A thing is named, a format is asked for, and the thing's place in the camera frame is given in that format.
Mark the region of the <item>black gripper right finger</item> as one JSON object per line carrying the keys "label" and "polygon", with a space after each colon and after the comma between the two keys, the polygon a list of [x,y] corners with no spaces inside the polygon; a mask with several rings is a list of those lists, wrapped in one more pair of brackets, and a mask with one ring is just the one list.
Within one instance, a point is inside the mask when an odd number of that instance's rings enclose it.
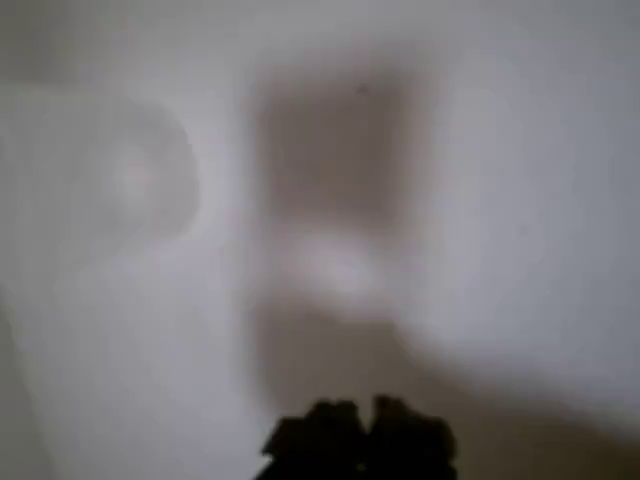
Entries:
{"label": "black gripper right finger", "polygon": [[444,419],[422,414],[399,397],[374,398],[370,479],[456,479],[456,455],[456,439]]}

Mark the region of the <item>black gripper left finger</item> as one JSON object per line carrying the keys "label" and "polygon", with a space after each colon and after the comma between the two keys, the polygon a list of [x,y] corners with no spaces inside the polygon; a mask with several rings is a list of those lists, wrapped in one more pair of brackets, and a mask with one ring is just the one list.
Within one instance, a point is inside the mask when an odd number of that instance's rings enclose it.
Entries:
{"label": "black gripper left finger", "polygon": [[322,399],[301,416],[278,420],[261,450],[267,463],[255,477],[363,479],[365,444],[358,406]]}

